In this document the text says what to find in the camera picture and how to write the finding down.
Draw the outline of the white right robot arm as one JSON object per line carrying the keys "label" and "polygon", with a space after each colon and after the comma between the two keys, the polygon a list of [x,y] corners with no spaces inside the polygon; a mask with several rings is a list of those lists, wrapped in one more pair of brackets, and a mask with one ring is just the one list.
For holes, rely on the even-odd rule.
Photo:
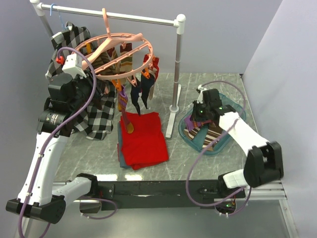
{"label": "white right robot arm", "polygon": [[247,156],[243,169],[219,177],[217,192],[230,197],[237,187],[258,187],[284,177],[282,149],[279,143],[261,137],[231,105],[225,105],[219,91],[199,86],[199,96],[193,102],[191,119],[196,122],[211,120],[227,132]]}

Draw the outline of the navy patterned sock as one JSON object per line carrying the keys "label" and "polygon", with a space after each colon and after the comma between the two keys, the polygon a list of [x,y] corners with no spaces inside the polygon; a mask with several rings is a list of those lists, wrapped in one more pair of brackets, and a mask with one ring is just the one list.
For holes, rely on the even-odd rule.
{"label": "navy patterned sock", "polygon": [[145,105],[145,108],[148,108],[148,97],[150,93],[151,87],[155,83],[155,77],[150,76],[150,78],[146,78],[144,75],[141,75],[141,89],[142,89],[142,96],[141,99]]}
{"label": "navy patterned sock", "polygon": [[141,84],[137,78],[135,78],[135,81],[136,81],[136,85],[131,87],[130,96],[131,96],[132,104],[134,105],[138,115],[140,116],[141,110],[138,103],[138,99],[139,99],[139,94],[141,93]]}

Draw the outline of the pink round sock hanger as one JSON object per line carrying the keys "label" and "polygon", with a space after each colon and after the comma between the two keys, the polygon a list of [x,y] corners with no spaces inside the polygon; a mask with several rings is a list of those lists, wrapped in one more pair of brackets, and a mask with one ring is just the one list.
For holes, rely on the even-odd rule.
{"label": "pink round sock hanger", "polygon": [[[94,69],[96,78],[102,81],[131,80],[137,73],[149,76],[149,69],[155,59],[152,44],[143,37],[143,34],[111,33],[108,22],[108,14],[102,9],[102,17],[106,27],[106,33],[92,37],[76,47],[76,50],[88,48],[89,45],[97,44],[97,47],[88,51],[87,59],[90,63],[96,63]],[[133,55],[147,49],[145,60],[142,64],[133,68]]]}

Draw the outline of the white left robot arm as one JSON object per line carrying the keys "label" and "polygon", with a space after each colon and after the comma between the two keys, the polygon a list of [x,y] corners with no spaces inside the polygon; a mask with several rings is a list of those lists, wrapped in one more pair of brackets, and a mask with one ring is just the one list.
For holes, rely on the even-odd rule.
{"label": "white left robot arm", "polygon": [[90,73],[84,78],[61,73],[48,85],[49,97],[39,115],[36,148],[28,176],[18,194],[6,205],[8,212],[26,218],[58,223],[67,207],[74,200],[85,196],[98,196],[98,179],[81,173],[62,188],[53,189],[58,163],[70,138],[76,117],[90,98],[99,98],[96,80]]}

